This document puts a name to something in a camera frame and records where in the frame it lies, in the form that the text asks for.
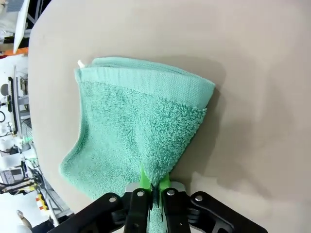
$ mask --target folded towel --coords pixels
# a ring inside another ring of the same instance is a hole
[[[122,196],[141,167],[158,184],[198,130],[215,86],[176,67],[117,57],[97,58],[75,78],[80,135],[60,172],[93,200]],[[154,216],[150,231],[161,232]]]

